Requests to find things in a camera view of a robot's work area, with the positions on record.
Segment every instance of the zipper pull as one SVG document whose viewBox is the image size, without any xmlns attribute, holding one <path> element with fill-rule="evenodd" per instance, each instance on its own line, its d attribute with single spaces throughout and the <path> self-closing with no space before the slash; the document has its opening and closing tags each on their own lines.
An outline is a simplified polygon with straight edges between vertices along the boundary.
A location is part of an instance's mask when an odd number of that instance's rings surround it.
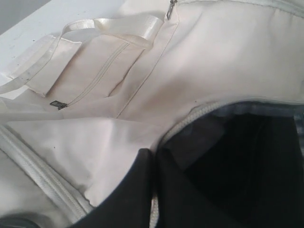
<svg viewBox="0 0 304 228">
<path fill-rule="evenodd" d="M 167 12 L 167 19 L 170 20 L 173 12 L 173 8 L 175 4 L 177 3 L 177 0 L 170 0 L 170 6 Z"/>
<path fill-rule="evenodd" d="M 66 108 L 67 107 L 67 104 L 66 103 L 62 103 L 60 101 L 53 101 L 50 103 L 51 106 L 55 106 L 58 108 L 58 110 L 60 109 L 63 109 L 63 108 Z"/>
</svg>

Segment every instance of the pocket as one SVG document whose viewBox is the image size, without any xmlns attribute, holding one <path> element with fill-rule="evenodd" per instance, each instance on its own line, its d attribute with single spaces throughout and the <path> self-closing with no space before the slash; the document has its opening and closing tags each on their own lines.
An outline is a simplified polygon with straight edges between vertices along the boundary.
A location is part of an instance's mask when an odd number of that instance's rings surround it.
<svg viewBox="0 0 304 228">
<path fill-rule="evenodd" d="M 108 97 L 143 50 L 113 36 L 94 38 L 67 65 L 49 92 L 48 100 L 72 106 Z"/>
</svg>

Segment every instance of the bag strap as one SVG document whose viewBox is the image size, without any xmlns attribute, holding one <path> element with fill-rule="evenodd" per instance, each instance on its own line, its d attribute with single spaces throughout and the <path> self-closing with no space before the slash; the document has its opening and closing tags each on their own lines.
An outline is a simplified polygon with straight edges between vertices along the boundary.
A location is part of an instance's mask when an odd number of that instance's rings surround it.
<svg viewBox="0 0 304 228">
<path fill-rule="evenodd" d="M 67 24 L 59 37 L 49 46 L 41 58 L 26 71 L 18 70 L 10 75 L 13 78 L 0 86 L 0 94 L 5 94 L 26 85 L 52 58 L 60 39 L 68 32 L 81 29 L 98 29 L 101 34 L 111 35 L 143 49 L 153 46 L 153 41 L 162 26 L 163 21 L 158 17 L 141 14 L 119 19 L 84 19 Z"/>
</svg>

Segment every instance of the bag handle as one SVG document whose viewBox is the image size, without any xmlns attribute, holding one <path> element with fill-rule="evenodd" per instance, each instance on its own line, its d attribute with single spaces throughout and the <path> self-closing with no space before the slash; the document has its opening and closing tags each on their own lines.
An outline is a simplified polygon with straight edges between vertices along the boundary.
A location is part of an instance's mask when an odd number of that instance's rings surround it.
<svg viewBox="0 0 304 228">
<path fill-rule="evenodd" d="M 84 19 L 69 23 L 36 63 L 22 73 L 16 71 L 7 75 L 7 77 L 13 79 L 0 86 L 0 94 L 11 92 L 26 85 L 51 60 L 60 39 L 68 32 L 86 28 L 98 29 L 101 34 L 111 35 L 140 48 L 149 49 L 153 46 L 154 39 L 162 24 L 161 19 L 148 14 L 119 19 Z"/>
</svg>

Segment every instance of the bag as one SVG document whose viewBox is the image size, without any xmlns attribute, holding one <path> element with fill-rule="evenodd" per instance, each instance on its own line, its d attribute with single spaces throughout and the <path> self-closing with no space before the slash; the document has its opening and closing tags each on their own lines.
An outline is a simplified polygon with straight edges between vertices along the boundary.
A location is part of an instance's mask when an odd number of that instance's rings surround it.
<svg viewBox="0 0 304 228">
<path fill-rule="evenodd" d="M 303 17 L 128 0 L 42 38 L 1 72 L 0 227 L 304 227 Z"/>
</svg>

